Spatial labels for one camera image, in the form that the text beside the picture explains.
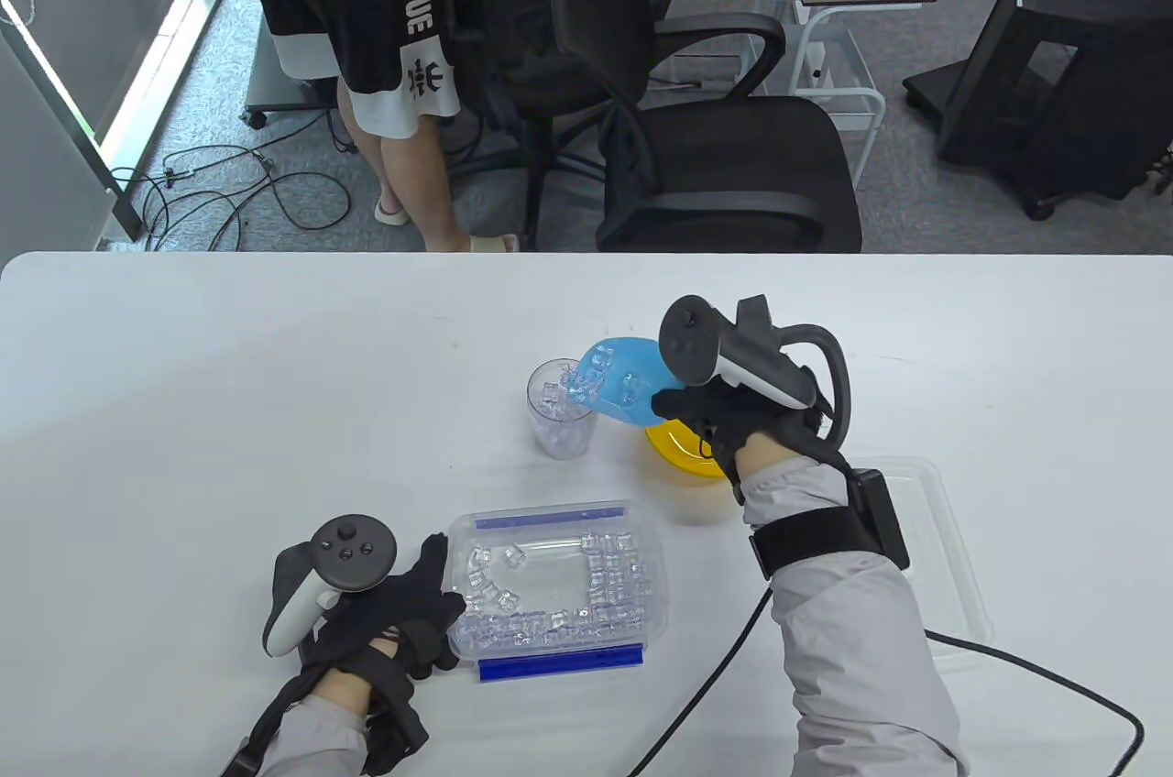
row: black cable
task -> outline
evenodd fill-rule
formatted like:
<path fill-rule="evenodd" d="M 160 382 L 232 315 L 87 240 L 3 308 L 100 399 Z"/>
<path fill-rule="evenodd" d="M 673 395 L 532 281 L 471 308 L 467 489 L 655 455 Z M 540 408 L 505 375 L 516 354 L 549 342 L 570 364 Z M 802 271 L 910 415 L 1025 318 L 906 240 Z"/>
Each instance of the black cable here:
<path fill-rule="evenodd" d="M 647 754 L 642 759 L 639 759 L 639 764 L 637 764 L 628 773 L 628 777 L 638 777 L 638 775 L 643 773 L 644 769 L 647 768 L 649 764 L 651 764 L 652 759 L 656 758 L 659 751 L 662 751 L 665 744 L 672 738 L 672 735 L 674 735 L 677 730 L 680 728 L 680 725 L 684 724 L 684 721 L 689 718 L 689 716 L 692 714 L 692 710 L 697 709 L 697 705 L 699 705 L 705 695 L 708 694 L 708 690 L 717 683 L 717 680 L 721 677 L 721 674 L 724 674 L 726 668 L 728 668 L 730 663 L 741 650 L 741 647 L 745 646 L 746 640 L 750 639 L 750 633 L 753 630 L 754 624 L 758 623 L 758 619 L 761 617 L 761 613 L 766 610 L 766 604 L 769 602 L 769 597 L 773 596 L 773 593 L 774 593 L 773 588 L 766 588 L 766 593 L 762 594 L 761 600 L 758 601 L 758 604 L 754 607 L 753 613 L 750 615 L 750 620 L 745 623 L 745 627 L 741 628 L 741 634 L 738 634 L 737 640 L 734 640 L 733 647 L 731 647 L 730 650 L 725 653 L 725 657 L 721 658 L 721 662 L 717 665 L 717 669 L 713 670 L 711 674 L 708 674 L 708 678 L 706 678 L 701 683 L 700 688 L 697 689 L 697 694 L 694 694 L 689 700 L 689 703 L 684 705 L 684 709 L 680 710 L 680 714 L 674 719 L 672 719 L 671 725 L 667 727 L 666 730 L 664 730 L 660 736 L 658 736 L 656 743 L 653 743 Z M 1124 755 L 1120 756 L 1120 759 L 1116 763 L 1116 768 L 1112 769 L 1112 773 L 1108 775 L 1108 777 L 1120 777 L 1120 775 L 1124 773 L 1124 769 L 1127 768 L 1127 765 L 1135 757 L 1137 752 L 1140 751 L 1140 744 L 1145 742 L 1144 723 L 1141 723 L 1140 719 L 1137 718 L 1137 716 L 1134 716 L 1132 712 L 1120 707 L 1118 703 L 1108 701 L 1106 697 L 1103 697 L 1103 695 L 1093 692 L 1091 689 L 1080 685 L 1078 682 L 1072 682 L 1067 677 L 1060 676 L 1059 674 L 1047 670 L 1044 667 L 1039 667 L 1036 663 L 1031 663 L 1031 661 L 1028 661 L 1026 658 L 1018 657 L 1017 655 L 1010 655 L 1010 653 L 1003 651 L 1002 649 L 996 649 L 992 646 L 983 646 L 981 643 L 970 642 L 968 640 L 958 640 L 954 636 L 945 636 L 944 634 L 938 634 L 935 630 L 925 630 L 924 635 L 927 636 L 927 639 L 930 639 L 934 642 L 944 643 L 945 646 L 951 646 L 958 649 L 965 649 L 968 651 L 976 651 L 981 655 L 988 655 L 989 657 L 997 658 L 998 661 L 1005 661 L 1005 663 L 1008 664 L 1021 667 L 1023 670 L 1032 673 L 1036 676 L 1042 676 L 1044 680 L 1050 680 L 1051 682 L 1056 683 L 1057 685 L 1062 685 L 1069 691 L 1083 695 L 1089 701 L 1098 703 L 1098 705 L 1107 710 L 1111 710 L 1112 712 L 1114 712 L 1116 715 L 1120 716 L 1126 722 L 1128 722 L 1132 725 L 1133 730 L 1132 743 L 1128 744 L 1128 748 L 1126 749 L 1126 751 L 1124 751 Z"/>
<path fill-rule="evenodd" d="M 128 180 L 128 188 L 130 185 L 135 185 L 135 183 L 148 183 L 148 185 L 150 185 L 149 190 L 147 191 L 147 195 L 143 197 L 143 203 L 140 212 L 143 219 L 143 224 L 147 227 L 147 238 L 144 241 L 144 249 L 147 250 L 147 252 L 151 252 L 152 250 L 154 252 L 158 252 L 158 250 L 162 249 L 164 242 L 168 241 L 168 237 L 171 236 L 171 234 L 175 232 L 176 229 L 179 228 L 182 223 L 184 223 L 184 221 L 188 221 L 189 217 L 196 215 L 197 211 L 202 211 L 202 209 L 204 209 L 205 207 L 210 207 L 212 203 L 228 203 L 231 207 L 231 211 L 230 215 L 228 215 L 226 219 L 219 225 L 215 236 L 212 237 L 211 243 L 208 245 L 209 252 L 212 252 L 212 250 L 218 249 L 222 239 L 231 228 L 232 223 L 236 223 L 237 225 L 236 250 L 239 250 L 244 229 L 244 221 L 242 217 L 242 212 L 244 209 L 246 209 L 249 204 L 255 202 L 257 196 L 264 194 L 264 191 L 267 190 L 272 190 L 272 195 L 274 201 L 277 202 L 277 207 L 280 209 L 282 215 L 285 216 L 285 219 L 287 219 L 290 224 L 293 224 L 294 228 L 300 229 L 300 231 L 325 231 L 325 229 L 334 228 L 334 225 L 339 224 L 352 211 L 354 204 L 354 200 L 350 191 L 350 188 L 347 188 L 345 183 L 339 182 L 339 180 L 332 177 L 332 175 L 323 173 L 293 173 L 289 175 L 274 175 L 276 167 L 273 165 L 273 162 L 269 161 L 269 158 L 262 156 L 260 154 L 260 150 L 269 148 L 272 144 L 282 143 L 282 141 L 290 140 L 291 137 L 299 135 L 299 133 L 306 131 L 306 129 L 313 127 L 314 123 L 318 123 L 318 121 L 323 119 L 326 119 L 327 124 L 331 129 L 331 136 L 334 136 L 335 148 L 338 148 L 341 141 L 334 133 L 330 110 L 323 110 L 321 114 L 316 116 L 316 119 L 312 119 L 306 123 L 303 123 L 301 127 L 293 129 L 293 131 L 285 133 L 285 135 L 282 136 L 276 136 L 273 137 L 273 140 L 266 141 L 266 143 L 256 146 L 256 148 L 246 148 L 243 144 L 196 144 L 194 146 L 194 148 L 172 150 L 172 153 L 169 153 L 167 154 L 167 156 L 163 157 L 163 165 L 164 165 L 163 175 L 150 175 L 143 173 L 143 170 L 141 169 L 135 169 L 135 167 L 116 167 L 116 169 L 113 169 L 111 173 L 130 174 L 130 178 Z M 191 169 L 181 170 L 181 173 L 176 173 L 176 170 L 172 169 L 171 167 L 176 157 L 185 156 L 185 154 L 201 153 L 201 150 L 217 150 L 217 149 L 232 150 L 232 154 L 230 154 L 230 156 L 219 157 L 217 158 L 217 161 L 208 162 L 208 164 L 195 165 L 191 167 Z M 226 164 L 226 162 L 230 161 L 237 161 L 237 158 L 243 156 L 251 156 L 252 158 L 255 158 L 257 164 L 260 165 L 263 175 L 259 178 L 257 178 L 256 182 L 252 182 L 250 183 L 250 185 L 240 188 L 239 190 L 231 190 L 231 191 L 192 190 L 188 191 L 188 194 L 181 194 L 177 196 L 171 196 L 171 198 L 168 198 L 167 194 L 164 194 L 164 190 L 161 187 L 161 182 L 167 183 L 168 187 L 172 187 L 175 185 L 176 182 L 184 182 L 184 180 L 192 178 L 201 173 L 205 173 L 206 169 L 212 169 L 212 167 L 215 165 Z M 327 182 L 333 182 L 334 185 L 338 185 L 339 190 L 343 191 L 343 195 L 346 198 L 346 207 L 344 211 L 338 217 L 335 217 L 335 219 L 331 219 L 327 223 L 323 224 L 306 224 L 301 223 L 301 221 L 298 221 L 297 217 L 293 216 L 293 212 L 290 211 L 289 204 L 285 202 L 279 190 L 282 182 L 289 182 L 289 180 L 293 177 L 323 177 L 326 178 Z M 154 212 L 154 216 L 151 216 L 151 212 L 149 210 L 152 195 L 158 195 L 160 198 L 160 208 L 157 209 L 157 211 Z M 188 200 L 201 198 L 201 196 L 210 196 L 210 198 L 204 200 L 204 202 L 202 202 L 197 207 L 192 207 L 191 209 L 189 209 L 189 211 L 184 211 L 183 215 L 181 215 L 179 217 L 175 217 L 175 219 L 172 219 L 172 209 L 176 208 L 177 204 L 188 202 Z M 236 203 L 236 198 L 239 198 L 239 196 L 244 196 L 244 198 L 240 200 L 240 202 Z M 158 232 L 161 221 L 162 221 L 162 232 Z"/>
<path fill-rule="evenodd" d="M 672 719 L 671 725 L 667 727 L 664 734 L 662 734 L 656 743 L 652 744 L 647 755 L 639 759 L 639 764 L 631 770 L 628 777 L 637 777 L 637 775 L 643 773 L 644 769 L 647 768 L 647 765 L 651 764 L 651 761 L 656 758 L 657 754 L 662 751 L 664 744 L 672 739 L 672 735 L 674 735 L 676 730 L 684 724 L 684 721 L 689 718 L 692 710 L 697 709 L 697 704 L 699 704 L 701 698 L 708 694 L 708 689 L 717 683 L 717 680 L 721 677 L 721 673 L 725 673 L 725 669 L 728 668 L 733 657 L 741 650 L 741 647 L 745 646 L 746 640 L 750 639 L 750 631 L 753 630 L 753 626 L 758 623 L 758 619 L 761 617 L 761 613 L 765 612 L 766 604 L 769 602 L 769 597 L 773 596 L 773 588 L 766 588 L 766 593 L 762 594 L 761 600 L 758 601 L 758 604 L 753 609 L 753 614 L 750 615 L 750 620 L 745 623 L 745 627 L 741 628 L 741 634 L 738 634 L 733 647 L 725 653 L 725 657 L 723 657 L 721 662 L 717 664 L 717 669 L 708 674 L 708 678 L 701 683 L 700 688 L 697 689 L 697 694 L 694 694 L 691 701 L 684 705 L 684 709 L 680 710 L 680 715 Z"/>
<path fill-rule="evenodd" d="M 334 116 L 333 112 L 326 112 L 326 127 L 330 128 L 330 137 L 334 142 L 334 150 L 339 154 L 357 154 L 359 153 L 359 146 L 354 143 L 354 140 L 340 140 L 338 133 L 334 131 Z"/>
<path fill-rule="evenodd" d="M 453 165 L 461 165 L 462 162 L 469 161 L 476 149 L 481 146 L 481 140 L 484 137 L 484 119 L 481 115 L 476 116 L 476 135 L 473 136 L 473 141 L 461 144 L 460 148 L 454 150 L 445 150 L 445 156 L 455 156 L 457 161 Z"/>
<path fill-rule="evenodd" d="M 942 642 L 945 646 L 951 646 L 957 649 L 965 649 L 967 651 L 976 651 L 979 655 L 986 655 L 989 657 L 997 658 L 998 661 L 1005 661 L 1005 663 L 1008 664 L 1013 664 L 1015 667 L 1019 667 L 1023 670 L 1026 670 L 1028 673 L 1035 674 L 1036 676 L 1042 676 L 1044 680 L 1050 680 L 1055 684 L 1062 685 L 1069 691 L 1073 691 L 1077 695 L 1083 695 L 1089 701 L 1098 703 L 1098 705 L 1103 707 L 1106 710 L 1111 710 L 1120 718 L 1125 719 L 1128 724 L 1132 725 L 1132 731 L 1133 731 L 1132 743 L 1128 744 L 1128 748 L 1126 749 L 1126 751 L 1124 751 L 1124 755 L 1120 756 L 1120 759 L 1116 763 L 1116 768 L 1112 769 L 1112 773 L 1108 775 L 1108 777 L 1120 777 L 1120 775 L 1124 773 L 1124 769 L 1127 768 L 1127 765 L 1135 757 L 1137 752 L 1140 751 L 1140 744 L 1145 742 L 1144 723 L 1140 722 L 1140 719 L 1137 718 L 1135 715 L 1124 709 L 1118 703 L 1108 701 L 1100 694 L 1093 692 L 1090 688 L 1080 685 L 1078 682 L 1073 682 L 1065 676 L 1060 676 L 1057 673 L 1047 670 L 1044 667 L 1039 667 L 1038 664 L 1028 661 L 1024 657 L 1018 657 L 1017 655 L 1010 655 L 1009 651 L 996 649 L 992 646 L 983 646 L 979 642 L 970 642 L 969 640 L 958 640 L 955 636 L 945 636 L 944 634 L 938 634 L 935 630 L 925 630 L 924 635 L 928 636 L 934 642 Z"/>
<path fill-rule="evenodd" d="M 210 164 L 198 165 L 196 167 L 196 169 L 189 169 L 187 173 L 183 174 L 170 175 L 171 180 L 181 177 L 192 177 L 192 175 L 203 173 L 203 170 L 205 169 L 212 169 L 213 165 L 226 164 L 226 162 L 235 161 L 238 157 L 246 156 L 246 154 L 256 153 L 256 150 L 264 150 L 265 148 L 269 148 L 272 144 L 280 143 L 280 141 L 292 140 L 293 136 L 299 135 L 299 133 L 305 133 L 306 129 L 313 127 L 314 123 L 318 123 L 318 121 L 323 120 L 324 116 L 326 116 L 327 114 L 328 114 L 328 108 L 324 108 L 321 114 L 316 116 L 314 120 L 311 120 L 310 123 L 303 123 L 301 127 L 298 127 L 293 131 L 285 133 L 284 136 L 277 136 L 276 140 L 269 140 L 266 141 L 266 143 L 257 144 L 256 148 L 246 148 L 244 144 L 196 144 L 194 148 L 182 148 L 179 150 L 172 150 L 172 153 L 169 153 L 167 154 L 167 156 L 163 157 L 164 177 L 167 177 L 168 165 L 170 164 L 172 157 L 184 156 L 184 154 L 194 154 L 197 153 L 197 150 L 210 150 L 213 148 L 237 148 L 239 150 L 239 153 L 223 157 L 221 158 L 221 161 L 213 161 L 210 162 Z"/>

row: chair armrest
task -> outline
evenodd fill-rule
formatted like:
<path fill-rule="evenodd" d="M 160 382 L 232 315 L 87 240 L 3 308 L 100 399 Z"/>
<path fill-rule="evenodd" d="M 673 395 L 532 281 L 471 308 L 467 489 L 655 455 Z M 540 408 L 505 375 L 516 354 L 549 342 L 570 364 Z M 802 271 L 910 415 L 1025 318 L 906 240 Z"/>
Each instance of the chair armrest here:
<path fill-rule="evenodd" d="M 765 14 L 700 14 L 692 18 L 662 19 L 656 25 L 656 62 L 673 53 L 721 35 L 758 35 L 762 40 L 761 56 L 737 82 L 728 97 L 746 97 L 757 90 L 786 53 L 782 23 Z"/>

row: hand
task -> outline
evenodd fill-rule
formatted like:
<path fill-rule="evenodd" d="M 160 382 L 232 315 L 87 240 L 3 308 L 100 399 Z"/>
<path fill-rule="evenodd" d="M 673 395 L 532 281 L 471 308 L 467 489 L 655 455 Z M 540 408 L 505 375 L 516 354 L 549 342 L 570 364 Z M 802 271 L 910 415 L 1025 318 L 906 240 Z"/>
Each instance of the hand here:
<path fill-rule="evenodd" d="M 743 473 L 752 474 L 794 455 L 794 442 L 805 440 L 794 437 L 795 430 L 811 437 L 822 424 L 822 413 L 816 408 L 798 412 L 781 407 L 748 386 L 731 386 L 721 378 L 703 386 L 657 392 L 652 411 L 666 420 L 684 423 L 706 441 L 734 491 Z M 766 438 L 751 439 L 758 433 Z"/>
<path fill-rule="evenodd" d="M 442 593 L 443 567 L 448 559 L 448 536 L 429 535 L 420 548 L 420 559 L 402 575 L 388 575 L 377 587 L 361 594 L 346 594 L 326 615 L 326 626 L 310 649 L 305 665 L 337 664 L 364 646 L 372 644 L 388 628 L 399 639 L 394 660 L 414 680 L 432 675 L 432 668 L 450 670 L 459 660 L 448 644 L 448 629 L 465 613 L 465 599 Z M 387 649 L 379 648 L 386 654 Z"/>

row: wrist strap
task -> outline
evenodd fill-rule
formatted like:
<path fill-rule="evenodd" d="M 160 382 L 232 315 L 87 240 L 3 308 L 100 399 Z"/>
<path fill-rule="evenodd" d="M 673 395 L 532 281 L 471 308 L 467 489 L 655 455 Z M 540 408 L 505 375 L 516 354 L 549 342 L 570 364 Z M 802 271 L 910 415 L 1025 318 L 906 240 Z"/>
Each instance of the wrist strap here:
<path fill-rule="evenodd" d="M 402 664 L 378 651 L 377 648 L 364 646 L 358 655 L 338 664 L 338 669 L 354 674 L 371 684 L 372 696 L 387 708 L 388 715 L 399 728 L 404 741 L 404 756 L 418 752 L 428 742 L 428 732 L 420 722 L 419 714 L 415 714 L 408 704 L 415 694 L 415 687 L 407 678 Z"/>
<path fill-rule="evenodd" d="M 846 505 L 775 520 L 759 527 L 750 536 L 750 546 L 767 580 L 785 566 L 822 554 L 845 550 L 883 554 L 855 509 Z"/>

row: floor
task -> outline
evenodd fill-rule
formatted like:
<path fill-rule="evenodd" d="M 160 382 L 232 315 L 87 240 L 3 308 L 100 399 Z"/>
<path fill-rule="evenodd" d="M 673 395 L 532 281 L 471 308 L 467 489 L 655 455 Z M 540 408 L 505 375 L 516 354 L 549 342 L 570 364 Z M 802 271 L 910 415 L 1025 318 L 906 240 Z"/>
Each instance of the floor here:
<path fill-rule="evenodd" d="M 850 20 L 880 89 L 889 97 L 888 119 L 859 188 L 867 252 L 1173 252 L 1173 207 L 1169 195 L 1155 198 L 1139 190 L 1123 203 L 1077 198 L 1059 207 L 1046 223 L 1031 223 L 1018 204 L 981 175 L 944 169 L 933 155 L 934 135 L 908 110 L 901 79 L 944 62 L 962 60 L 985 22 L 995 0 L 940 0 L 914 14 L 866 14 Z M 745 11 L 751 0 L 676 0 L 673 14 L 700 11 Z M 224 0 L 176 95 L 150 157 L 148 169 L 160 174 L 167 153 L 201 144 L 252 146 L 303 127 L 305 115 L 276 119 L 264 131 L 251 131 L 237 115 L 249 81 L 252 47 L 260 18 L 257 0 Z M 460 120 L 450 146 L 456 148 L 470 127 Z M 490 140 L 494 144 L 503 141 Z M 589 140 L 583 153 L 590 153 Z M 353 196 L 352 211 L 334 228 L 305 231 L 283 215 L 271 191 L 249 204 L 243 217 L 240 249 L 246 250 L 411 250 L 422 249 L 414 228 L 382 228 L 371 217 L 377 182 L 359 157 L 337 153 L 325 121 L 272 146 L 266 155 L 278 174 L 293 175 L 278 187 L 283 203 L 301 224 L 338 219 L 346 207 L 341 187 Z M 188 169 L 222 156 L 202 150 L 171 157 L 169 165 Z M 228 194 L 250 185 L 259 175 L 252 157 L 240 157 L 163 190 L 169 198 L 192 190 Z M 515 231 L 521 221 L 521 174 L 484 175 L 456 190 L 457 216 L 477 234 Z M 215 195 L 181 200 L 170 208 L 175 223 L 184 211 L 208 203 L 168 234 L 163 249 L 208 249 L 230 210 Z M 158 211 L 152 191 L 148 219 Z M 554 175 L 543 207 L 541 245 L 545 250 L 591 250 L 602 215 L 602 190 L 585 178 Z M 222 249 L 235 249 L 237 228 L 221 237 Z M 114 249 L 130 249 L 114 244 Z"/>

